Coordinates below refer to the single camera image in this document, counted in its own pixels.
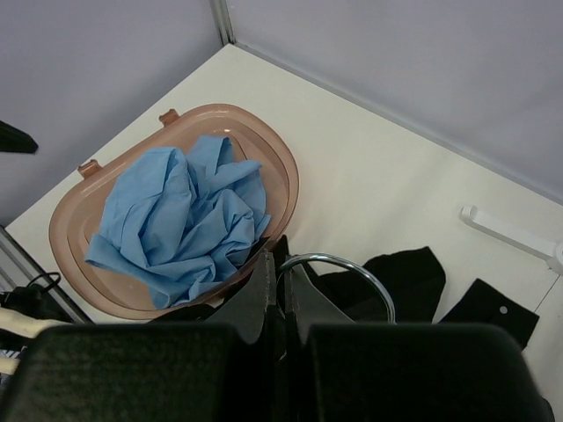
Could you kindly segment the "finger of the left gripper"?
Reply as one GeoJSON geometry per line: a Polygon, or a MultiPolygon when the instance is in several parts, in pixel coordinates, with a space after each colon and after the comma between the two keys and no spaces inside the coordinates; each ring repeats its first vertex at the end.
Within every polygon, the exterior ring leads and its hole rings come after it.
{"type": "Polygon", "coordinates": [[[35,154],[38,148],[29,134],[0,121],[0,150],[3,153],[35,154]]]}

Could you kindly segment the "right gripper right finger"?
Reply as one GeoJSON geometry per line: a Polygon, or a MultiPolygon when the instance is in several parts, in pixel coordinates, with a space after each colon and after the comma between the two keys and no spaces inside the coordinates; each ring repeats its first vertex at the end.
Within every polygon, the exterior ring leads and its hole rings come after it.
{"type": "Polygon", "coordinates": [[[550,421],[519,345],[487,324],[401,324],[391,295],[363,277],[386,309],[357,323],[311,283],[300,261],[281,265],[287,399],[292,421],[550,421]]]}

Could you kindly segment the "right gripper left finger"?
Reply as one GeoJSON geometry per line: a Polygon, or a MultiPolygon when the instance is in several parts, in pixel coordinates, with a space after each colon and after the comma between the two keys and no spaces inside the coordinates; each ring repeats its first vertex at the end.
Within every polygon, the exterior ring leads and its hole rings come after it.
{"type": "Polygon", "coordinates": [[[274,258],[199,322],[75,324],[43,331],[1,401],[4,421],[268,421],[267,314],[274,258]]]}

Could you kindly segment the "black shirt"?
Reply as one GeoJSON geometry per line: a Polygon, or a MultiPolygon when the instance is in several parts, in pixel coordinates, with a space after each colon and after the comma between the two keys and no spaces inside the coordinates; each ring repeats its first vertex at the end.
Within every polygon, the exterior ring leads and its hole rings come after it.
{"type": "MultiPolygon", "coordinates": [[[[391,294],[399,323],[431,323],[446,286],[446,274],[427,246],[370,258],[363,267],[391,294]]],[[[350,271],[319,275],[303,265],[312,284],[356,322],[383,321],[385,309],[375,290],[350,271]]],[[[512,301],[481,279],[476,279],[460,301],[442,318],[444,323],[491,324],[510,334],[524,349],[539,315],[512,301]]]]}

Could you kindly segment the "light blue shirt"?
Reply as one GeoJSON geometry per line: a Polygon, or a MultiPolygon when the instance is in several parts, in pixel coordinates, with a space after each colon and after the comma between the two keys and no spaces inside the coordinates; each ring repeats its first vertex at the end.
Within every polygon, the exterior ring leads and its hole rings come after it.
{"type": "Polygon", "coordinates": [[[237,272],[270,223],[260,168],[236,160],[227,137],[149,149],[116,179],[86,262],[141,281],[157,309],[196,299],[237,272]]]}

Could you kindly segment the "pink translucent plastic basin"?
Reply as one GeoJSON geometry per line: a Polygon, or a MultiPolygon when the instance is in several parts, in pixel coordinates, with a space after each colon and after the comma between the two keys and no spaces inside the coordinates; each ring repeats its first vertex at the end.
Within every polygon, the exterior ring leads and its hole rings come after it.
{"type": "Polygon", "coordinates": [[[162,128],[120,153],[105,166],[92,159],[79,167],[82,181],[61,199],[52,214],[48,238],[60,272],[94,309],[126,320],[151,320],[165,315],[150,300],[148,288],[132,277],[108,272],[85,262],[92,235],[98,231],[103,207],[115,180],[146,150],[179,147],[189,151],[202,135],[230,138],[236,160],[260,162],[270,222],[260,248],[271,251],[294,214],[299,176],[296,161],[282,138],[263,120],[229,104],[208,104],[159,118],[162,128]]]}

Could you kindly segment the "white clothes rack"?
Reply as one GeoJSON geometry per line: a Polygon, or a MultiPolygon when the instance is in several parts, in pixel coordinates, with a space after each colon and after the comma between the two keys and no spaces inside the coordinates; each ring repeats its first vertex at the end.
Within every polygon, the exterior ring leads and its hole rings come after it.
{"type": "Polygon", "coordinates": [[[462,207],[459,218],[469,227],[543,260],[553,272],[562,275],[561,241],[537,236],[475,206],[462,207]]]}

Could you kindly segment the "aluminium mounting rail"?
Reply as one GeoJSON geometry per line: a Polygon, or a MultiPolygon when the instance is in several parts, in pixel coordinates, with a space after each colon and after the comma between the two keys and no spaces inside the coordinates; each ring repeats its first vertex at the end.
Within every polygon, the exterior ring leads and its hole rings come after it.
{"type": "Polygon", "coordinates": [[[74,324],[92,320],[59,286],[62,276],[45,271],[1,227],[1,307],[36,319],[74,324]]]}

